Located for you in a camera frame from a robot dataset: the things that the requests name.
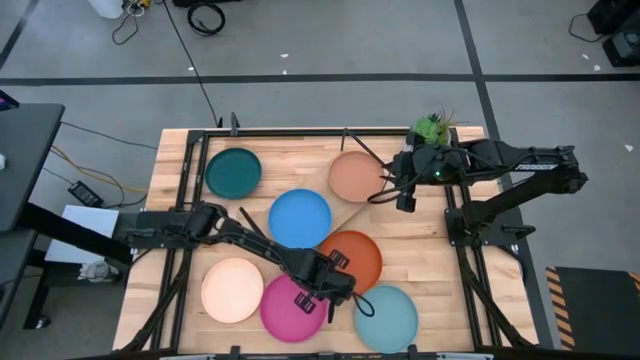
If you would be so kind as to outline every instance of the pink plate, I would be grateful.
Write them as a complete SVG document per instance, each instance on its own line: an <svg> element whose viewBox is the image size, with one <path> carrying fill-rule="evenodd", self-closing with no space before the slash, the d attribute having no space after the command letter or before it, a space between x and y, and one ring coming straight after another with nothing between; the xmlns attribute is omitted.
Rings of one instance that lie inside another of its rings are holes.
<svg viewBox="0 0 640 360"><path fill-rule="evenodd" d="M287 275L277 277L267 286L260 303L264 327L276 339L294 343L312 337L327 318L327 302L312 298L315 309L305 313L295 303L297 296L307 295Z"/></svg>
<svg viewBox="0 0 640 360"><path fill-rule="evenodd" d="M202 304L215 320L242 321L258 308L264 289L262 275L248 260L232 258L217 263L202 282Z"/></svg>

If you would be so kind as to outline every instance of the white container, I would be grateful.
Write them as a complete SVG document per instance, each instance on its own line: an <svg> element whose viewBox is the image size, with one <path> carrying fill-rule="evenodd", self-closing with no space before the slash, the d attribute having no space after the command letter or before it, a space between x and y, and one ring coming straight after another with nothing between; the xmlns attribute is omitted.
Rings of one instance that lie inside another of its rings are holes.
<svg viewBox="0 0 640 360"><path fill-rule="evenodd" d="M107 19L117 19L122 15L122 0L89 0L98 15Z"/></svg>

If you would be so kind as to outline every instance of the plate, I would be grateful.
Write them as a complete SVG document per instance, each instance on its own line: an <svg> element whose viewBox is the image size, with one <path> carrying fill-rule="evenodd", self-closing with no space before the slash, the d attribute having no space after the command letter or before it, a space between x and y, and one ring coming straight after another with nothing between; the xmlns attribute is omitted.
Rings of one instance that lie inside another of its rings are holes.
<svg viewBox="0 0 640 360"><path fill-rule="evenodd" d="M376 284L382 272L382 255L376 243L358 231L333 233L320 252L336 262L336 268L356 278L355 291L362 294Z"/></svg>
<svg viewBox="0 0 640 360"><path fill-rule="evenodd" d="M245 259L226 259L209 270L202 282L201 299L209 316L222 323L237 323L253 314L264 289L258 268Z"/></svg>
<svg viewBox="0 0 640 360"><path fill-rule="evenodd" d="M418 310L411 298L390 285L376 286L364 297L373 305L375 314L366 317L357 308L354 310L360 340L372 350L385 354L406 351L419 326Z"/></svg>
<svg viewBox="0 0 640 360"><path fill-rule="evenodd" d="M340 154L329 168L329 186L341 199L361 203L382 190L384 171L371 155L362 151Z"/></svg>
<svg viewBox="0 0 640 360"><path fill-rule="evenodd" d="M264 291L260 319L276 339L295 343L309 339L320 330L327 318L327 302L311 299L314 309L305 313L295 304L296 297L308 293L287 275L277 277Z"/></svg>
<svg viewBox="0 0 640 360"><path fill-rule="evenodd" d="M312 248L326 239L330 230L329 204L314 191L287 191L269 209L269 231L286 247Z"/></svg>
<svg viewBox="0 0 640 360"><path fill-rule="evenodd" d="M242 199L255 190L262 176L258 157L247 149L231 148L217 153L204 174L207 187L225 199Z"/></svg>

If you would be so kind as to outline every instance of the gray floor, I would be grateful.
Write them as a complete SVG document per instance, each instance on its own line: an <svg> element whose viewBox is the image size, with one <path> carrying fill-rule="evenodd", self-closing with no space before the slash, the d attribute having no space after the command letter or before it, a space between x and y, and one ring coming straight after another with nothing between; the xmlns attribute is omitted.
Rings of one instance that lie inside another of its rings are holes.
<svg viewBox="0 0 640 360"><path fill-rule="evenodd" d="M0 13L0 47L27 0L10 0ZM464 5L485 74L597 74L614 69L599 44L571 38L568 21L595 0L466 0ZM200 38L185 11L172 14L202 75L350 73L471 74L453 1L243 0L221 5L227 28ZM111 43L120 20L99 18L86 1L40 1L2 78L193 76L164 9L139 18L127 44ZM595 36L584 19L576 31ZM586 54L589 60L582 57ZM595 72L593 66L600 66ZM498 129L513 145L574 144L590 177L573 196L548 195L522 207L539 281L548 265L640 272L633 225L640 151L639 82L489 83ZM309 82L206 84L218 113L238 114L243 126L408 125L442 105L462 124L486 126L473 82ZM124 139L156 144L161 129L212 126L198 85L5 86L22 102L57 102L64 120ZM55 141L78 163L106 171L129 186L147 186L155 153L63 127ZM637 148L628 152L624 145ZM57 158L46 166L88 183L108 202L118 192L74 172ZM60 213L75 204L62 180L42 173L31 201ZM128 200L139 195L130 193ZM37 270L28 269L28 274ZM121 288L56 289L45 310L54 323L24 331L35 289L24 279L0 332L2 358L61 359L110 350ZM547 309L548 295L543 293ZM557 334L553 332L555 345Z"/></svg>

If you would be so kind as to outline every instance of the wooden tabletop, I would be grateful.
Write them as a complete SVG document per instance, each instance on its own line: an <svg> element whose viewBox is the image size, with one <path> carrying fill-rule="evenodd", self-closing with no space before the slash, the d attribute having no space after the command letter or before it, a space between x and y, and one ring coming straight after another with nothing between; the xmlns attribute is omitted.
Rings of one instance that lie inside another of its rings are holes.
<svg viewBox="0 0 640 360"><path fill-rule="evenodd" d="M481 127L458 127L461 141L484 137ZM151 178L148 210L167 210L176 201L180 169L188 129L164 130ZM370 136L361 138L380 158L391 161L402 149L404 138ZM186 199L191 199L199 145L194 149L192 174ZM247 148L258 156L263 175L251 197L242 200L216 198L205 188L202 200L227 207L229 215L244 223L238 207L252 216L268 211L281 193L296 188L326 166L340 151L340 137L221 137L214 138L208 159L229 147ZM348 139L345 150L362 150ZM487 199L499 192L497 182L481 182L470 188L473 199ZM358 230L378 244L384 263L379 283L395 285L414 301L420 328L414 343L419 351L472 350L460 272L454 248L449 245L443 211L447 207L443 187L418 186L413 214L395 209L395 203L367 205L346 221L340 230ZM461 204L456 190L457 203ZM153 250L131 269L122 305L114 348L127 344L156 306L165 260L165 250ZM485 247L484 256L494 300L507 318L529 341L537 342L527 295L518 263L495 247ZM231 245L201 246L195 252L188 284L185 316L179 346L181 354L229 353L232 345L243 353L372 352L358 338L353 324L353 301L336 310L334 322L325 324L311 339L297 344L282 343L264 329L259 310L237 324L223 324L209 317L200 300L200 287L207 271L219 261L240 257L253 262L265 284L279 269ZM473 265L473 256L469 251ZM176 268L180 256L176 259ZM490 344L484 309L476 297L485 344ZM172 310L165 318L162 344L168 345Z"/></svg>

